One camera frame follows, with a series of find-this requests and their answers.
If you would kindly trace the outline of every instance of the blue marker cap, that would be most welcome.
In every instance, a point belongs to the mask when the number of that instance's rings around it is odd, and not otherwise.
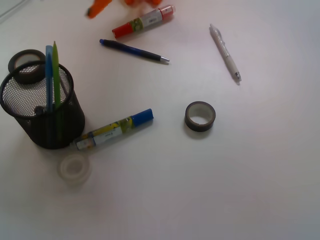
[[[144,124],[152,119],[154,119],[154,115],[152,114],[152,110],[149,108],[148,110],[145,110],[143,112],[140,112],[136,115],[131,116],[133,124],[135,127],[140,126],[141,124]]]

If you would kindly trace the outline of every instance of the black mesh pencil cup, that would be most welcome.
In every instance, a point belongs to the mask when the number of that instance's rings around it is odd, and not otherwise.
[[[74,92],[72,76],[64,66],[59,65],[61,105],[55,109],[53,97],[53,112],[47,111],[45,78],[32,84],[21,83],[29,73],[44,71],[45,64],[45,61],[28,62],[10,73],[0,87],[0,104],[34,143],[46,149],[61,149],[81,135],[85,115]]]

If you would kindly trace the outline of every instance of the white pen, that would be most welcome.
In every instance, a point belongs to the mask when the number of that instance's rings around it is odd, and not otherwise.
[[[225,64],[229,68],[231,74],[233,76],[235,76],[240,82],[241,81],[240,72],[239,72],[234,60],[232,59],[230,53],[228,52],[225,42],[222,40],[222,36],[220,34],[219,29],[214,27],[212,24],[210,24],[210,32],[211,32],[211,35],[216,43],[216,46],[218,48],[220,48],[220,51],[223,54],[222,57],[225,60]]]

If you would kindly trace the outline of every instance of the blue pen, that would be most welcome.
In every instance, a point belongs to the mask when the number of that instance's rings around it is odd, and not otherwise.
[[[45,80],[46,80],[46,107],[49,113],[54,110],[53,106],[53,69],[52,69],[53,47],[45,46]]]
[[[137,56],[140,56],[145,59],[150,59],[150,60],[154,60],[154,61],[158,61],[158,62],[169,62],[170,61],[168,58],[165,58],[163,56],[154,54],[152,52],[144,51],[144,50],[132,47],[132,46],[127,46],[127,45],[124,45],[124,44],[117,42],[117,41],[100,39],[100,43],[106,47],[109,47],[112,49],[118,49],[120,51],[129,53],[129,54],[133,54],[133,55],[137,55]]]

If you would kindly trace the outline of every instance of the masking tape roll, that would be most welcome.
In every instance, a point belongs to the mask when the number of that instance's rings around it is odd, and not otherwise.
[[[206,120],[206,123],[197,123],[191,119],[193,117],[201,117]],[[188,128],[195,132],[208,131],[214,125],[215,119],[215,109],[204,101],[195,101],[191,103],[185,110],[185,124],[188,126]]]

